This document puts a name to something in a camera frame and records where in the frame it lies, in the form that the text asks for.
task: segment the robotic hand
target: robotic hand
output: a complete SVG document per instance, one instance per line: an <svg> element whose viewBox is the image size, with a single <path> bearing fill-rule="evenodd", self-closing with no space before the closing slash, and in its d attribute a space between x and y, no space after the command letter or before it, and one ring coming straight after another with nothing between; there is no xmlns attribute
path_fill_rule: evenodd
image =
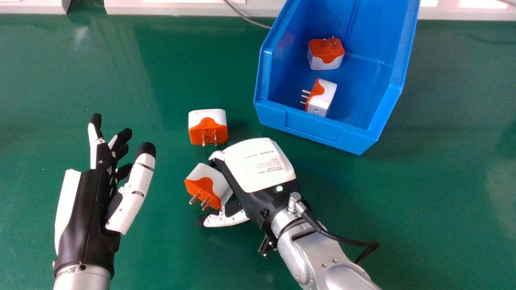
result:
<svg viewBox="0 0 516 290"><path fill-rule="evenodd" d="M117 168L132 131L126 128L106 143L100 126L101 116L93 114L88 124L91 169L69 169L64 176L55 222L54 290L109 289L120 234L133 223L151 183L154 145L141 144L134 164Z"/></svg>
<svg viewBox="0 0 516 290"><path fill-rule="evenodd" d="M269 138L242 141L214 152L209 162L212 167L218 167L225 178L221 181L213 172L205 171L211 175L213 189L222 188L219 192L225 193L214 191L220 197L220 209L199 217L198 224L225 227L251 219L265 231L259 253L267 257L269 250L277 250L303 289L380 289L358 266L379 244L329 233L312 216L301 197L294 169L276 142ZM192 176L196 175L194 173L195 170L185 183L196 178ZM229 195L234 193L237 200L228 202L228 191ZM203 199L201 193L198 191L190 203ZM201 204L203 209L207 207L205 201ZM353 263L342 251L339 241L367 249Z"/></svg>

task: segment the cable connector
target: cable connector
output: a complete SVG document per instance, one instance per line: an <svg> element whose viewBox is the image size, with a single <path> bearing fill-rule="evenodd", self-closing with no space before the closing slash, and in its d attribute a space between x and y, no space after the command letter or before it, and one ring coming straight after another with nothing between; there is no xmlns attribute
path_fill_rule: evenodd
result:
<svg viewBox="0 0 516 290"><path fill-rule="evenodd" d="M338 69L345 53L342 41L334 36L308 42L308 63L314 71Z"/></svg>
<svg viewBox="0 0 516 290"><path fill-rule="evenodd" d="M228 142L228 123L225 110L205 109L188 113L188 134L194 145Z"/></svg>
<svg viewBox="0 0 516 290"><path fill-rule="evenodd" d="M336 91L336 83L318 78L315 80L312 91L302 90L301 97L305 98L306 101L300 103L304 105L306 112L326 117Z"/></svg>
<svg viewBox="0 0 516 290"><path fill-rule="evenodd" d="M187 176L185 186L188 193L193 196L190 205L199 199L202 210L208 206L215 210L221 209L233 194L224 175L204 163L197 164Z"/></svg>

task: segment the green tabletop surface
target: green tabletop surface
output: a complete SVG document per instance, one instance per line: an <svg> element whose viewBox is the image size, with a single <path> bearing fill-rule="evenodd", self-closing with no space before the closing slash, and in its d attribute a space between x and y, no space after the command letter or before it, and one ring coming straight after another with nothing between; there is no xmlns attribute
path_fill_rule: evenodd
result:
<svg viewBox="0 0 516 290"><path fill-rule="evenodd" d="M187 114L201 108L226 110L228 144L278 142L329 230L381 242L362 265L383 289L516 289L516 23L420 21L404 92L362 156L259 124L267 32L106 15L101 1L0 15L0 289L52 288L61 182L88 169L93 112L107 137L133 129L128 162L141 142L157 148L111 289L300 289L277 253L258 254L255 224L196 225L183 180L216 150L190 144Z"/></svg>

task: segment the blue bin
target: blue bin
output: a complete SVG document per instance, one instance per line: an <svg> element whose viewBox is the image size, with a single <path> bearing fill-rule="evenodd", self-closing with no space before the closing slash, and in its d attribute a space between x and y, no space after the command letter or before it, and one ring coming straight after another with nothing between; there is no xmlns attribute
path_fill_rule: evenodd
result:
<svg viewBox="0 0 516 290"><path fill-rule="evenodd" d="M419 0L287 0L260 51L254 105L260 122L354 154L371 147L401 94ZM340 68L313 71L308 41L339 37ZM337 83L326 118L300 104L320 77Z"/></svg>

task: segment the silver robotic wrist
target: silver robotic wrist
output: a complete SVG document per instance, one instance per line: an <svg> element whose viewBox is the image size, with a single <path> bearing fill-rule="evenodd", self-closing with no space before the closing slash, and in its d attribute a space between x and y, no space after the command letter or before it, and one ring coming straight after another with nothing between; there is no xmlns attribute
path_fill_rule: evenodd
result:
<svg viewBox="0 0 516 290"><path fill-rule="evenodd" d="M54 290L108 290L111 273L100 266L77 264L57 273Z"/></svg>

